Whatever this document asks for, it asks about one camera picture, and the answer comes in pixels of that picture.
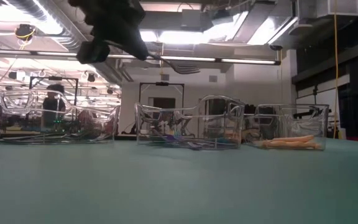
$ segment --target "white wall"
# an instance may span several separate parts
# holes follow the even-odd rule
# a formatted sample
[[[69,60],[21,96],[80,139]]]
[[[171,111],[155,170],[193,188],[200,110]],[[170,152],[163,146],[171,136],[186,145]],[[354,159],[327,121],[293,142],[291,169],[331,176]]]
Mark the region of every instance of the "white wall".
[[[185,85],[184,107],[190,108],[196,106],[199,100],[206,95],[224,95],[224,88],[219,85],[210,86],[191,86]],[[181,94],[171,86],[150,87],[142,93],[141,103],[147,104],[150,97],[167,97],[176,99],[176,108],[181,108]],[[132,123],[135,121],[135,103],[139,99],[139,83],[126,83],[122,86],[121,114],[119,119],[119,132],[126,129],[128,133],[131,130]],[[196,131],[196,126],[190,124],[190,131]]]
[[[226,73],[226,90],[244,103],[295,103],[296,52],[287,51],[282,66],[233,65]]]
[[[160,82],[159,69],[131,68],[127,70],[136,83],[122,85],[122,104],[119,132],[135,121],[134,104],[139,99],[139,82]],[[202,69],[195,75],[178,75],[164,68],[170,74],[170,83],[185,84],[184,107],[196,106],[206,95],[227,95],[247,104],[295,103],[295,87],[291,77],[296,75],[296,52],[289,50],[281,66],[233,65],[226,74],[220,70]],[[217,75],[217,83],[209,83],[209,75]],[[142,94],[141,102],[148,103],[150,97],[175,98],[176,107],[181,108],[181,95],[173,87],[150,86]],[[196,130],[189,124],[190,131]]]

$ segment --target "metal frame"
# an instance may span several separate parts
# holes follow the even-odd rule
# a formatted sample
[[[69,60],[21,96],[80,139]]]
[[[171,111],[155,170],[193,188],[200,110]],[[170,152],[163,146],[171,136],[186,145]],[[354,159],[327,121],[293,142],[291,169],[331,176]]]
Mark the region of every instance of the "metal frame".
[[[36,82],[34,84],[34,86],[32,85],[32,80],[34,79],[38,79],[39,81]],[[30,77],[30,84],[29,84],[29,89],[33,89],[33,87],[36,87],[38,85],[39,82],[41,82],[44,79],[48,79],[48,80],[55,80],[55,81],[59,81],[59,80],[74,80],[75,81],[75,93],[74,93],[74,106],[77,105],[77,91],[78,91],[78,79],[77,78],[63,78],[63,77]]]
[[[142,97],[142,85],[156,85],[156,86],[181,86],[183,88],[183,91],[181,93],[181,107],[185,107],[185,84],[183,83],[161,83],[161,82],[155,82],[155,83],[139,83],[139,103],[140,98]]]

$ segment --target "wall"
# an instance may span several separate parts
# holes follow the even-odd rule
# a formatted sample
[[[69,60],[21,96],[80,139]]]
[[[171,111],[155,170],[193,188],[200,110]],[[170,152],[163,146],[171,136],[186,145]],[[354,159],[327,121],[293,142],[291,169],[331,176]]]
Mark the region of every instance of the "wall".
[[[134,104],[139,99],[139,82],[159,82],[159,69],[128,68],[127,70],[137,83],[122,85],[122,105],[119,121],[119,132],[129,132],[135,121]],[[286,52],[281,66],[270,65],[233,65],[226,74],[219,70],[202,69],[195,75],[177,75],[170,69],[170,83],[185,84],[184,107],[192,107],[206,95],[227,95],[247,104],[295,103],[296,91],[291,84],[291,77],[296,74],[296,53]],[[217,75],[217,83],[209,83],[208,76]],[[177,108],[181,107],[181,94],[172,87],[150,86],[143,91],[141,102],[148,103],[149,97],[175,98]]]
[[[226,93],[244,103],[295,103],[296,52],[289,50],[282,66],[233,65],[226,73]]]
[[[335,90],[335,80],[330,80],[328,82],[320,83],[317,85],[317,95],[316,95],[316,102],[314,102],[314,95],[313,95],[313,89],[314,87],[305,88],[304,90],[298,91],[298,98],[296,99],[296,103],[298,104],[321,104],[321,105],[329,105],[329,109],[331,109],[331,113],[329,120],[334,120],[335,115],[335,97],[336,96],[336,90]],[[350,76],[344,75],[339,77],[338,79],[338,86],[345,85],[350,82]],[[340,124],[340,112],[339,112],[339,101],[337,101],[336,105],[336,111],[337,111],[337,120]]]
[[[216,86],[185,85],[184,107],[196,106],[202,97],[206,95],[224,95],[224,88]],[[140,99],[142,104],[147,104],[150,97],[167,97],[176,99],[176,107],[181,108],[181,94],[170,86],[150,87],[142,93]],[[139,100],[139,83],[126,83],[122,86],[121,114],[119,119],[119,133],[125,130],[127,133],[135,121],[135,103]],[[190,131],[196,131],[195,125],[190,125]]]

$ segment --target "yellow cable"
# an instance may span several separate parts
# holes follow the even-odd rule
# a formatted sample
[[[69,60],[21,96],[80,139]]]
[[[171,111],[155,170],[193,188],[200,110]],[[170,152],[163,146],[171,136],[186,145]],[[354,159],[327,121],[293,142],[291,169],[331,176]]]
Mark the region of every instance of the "yellow cable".
[[[28,36],[28,37],[25,38],[25,42],[24,42],[23,45],[20,46],[20,49],[19,49],[19,50],[23,50],[24,47],[26,47],[26,46],[28,45],[27,43],[28,43],[29,37],[30,37],[30,36]]]
[[[17,37],[17,38],[26,38],[26,37],[30,37],[31,35],[33,35],[33,34],[34,34],[35,30],[37,30],[37,29],[34,29],[34,30],[30,33],[30,34],[27,34],[27,35],[24,35],[24,36],[19,36],[19,35],[16,35],[16,37]]]
[[[164,43],[162,43],[162,46],[161,46],[161,56],[164,54]],[[161,71],[160,71],[160,75],[163,75],[164,72],[163,72],[163,66],[164,66],[164,61],[160,61],[160,66],[161,66]]]
[[[334,36],[335,36],[335,108],[334,108],[334,139],[336,138],[336,120],[337,120],[337,104],[338,104],[338,78],[339,78],[339,62],[338,62],[338,29],[336,20],[337,0],[334,1]]]

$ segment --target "ceiling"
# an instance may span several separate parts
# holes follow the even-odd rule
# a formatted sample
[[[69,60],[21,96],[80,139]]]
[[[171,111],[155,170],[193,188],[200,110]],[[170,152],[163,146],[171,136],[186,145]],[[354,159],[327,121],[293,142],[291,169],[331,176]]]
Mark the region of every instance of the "ceiling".
[[[75,39],[78,43],[84,40],[91,40],[91,26],[84,23],[85,15],[81,10],[71,7],[66,0],[25,0],[32,3],[39,2],[50,13],[50,18],[55,26],[63,28],[65,36]],[[0,0],[1,2],[20,2],[11,0]],[[162,38],[167,30],[182,31],[186,21],[185,12],[193,9],[191,13],[200,13],[200,27],[198,31],[205,31],[202,35],[208,34],[208,43],[199,44],[168,44],[161,42],[148,42],[147,46],[151,52],[172,56],[185,57],[217,57],[217,58],[253,58],[262,60],[275,60],[276,52],[271,50],[268,45],[248,45],[249,42],[260,42],[262,44],[273,37],[283,25],[294,16],[289,0],[187,0],[186,3],[180,0],[143,0],[143,8],[147,11],[146,17],[140,24],[141,31],[151,31],[157,38]],[[233,21],[228,22],[229,27],[217,29],[213,26],[212,18],[218,9],[228,9]],[[7,5],[0,5],[0,49],[19,50],[23,41],[18,40],[13,32],[19,24],[32,24],[36,26],[37,32],[34,38],[24,47],[24,50],[33,51],[54,51],[67,52],[76,51],[78,48],[71,49],[64,43],[64,38],[59,36],[59,32],[46,33],[50,27],[46,27],[48,21],[39,21],[29,13]],[[301,41],[300,37],[289,37],[286,31],[276,40],[284,46],[294,47],[294,43]],[[115,53],[120,53],[118,49],[112,49]],[[229,69],[230,64],[224,63],[195,63],[201,69],[201,74],[215,73],[223,74]],[[78,78],[80,86],[90,86],[84,78],[86,72],[92,71],[97,74],[97,79],[92,85],[97,86],[101,93],[105,93],[108,86],[121,85],[125,82],[146,82],[147,79],[155,80],[160,73],[159,62],[141,62],[138,60],[116,60],[109,59],[106,63],[98,65],[81,65],[78,62],[69,60],[31,60],[20,58],[0,58],[0,79],[4,75],[3,70],[7,70],[12,65],[13,70],[23,70],[37,75],[43,70],[47,75],[59,77]],[[3,78],[0,83],[10,83],[12,80]]]

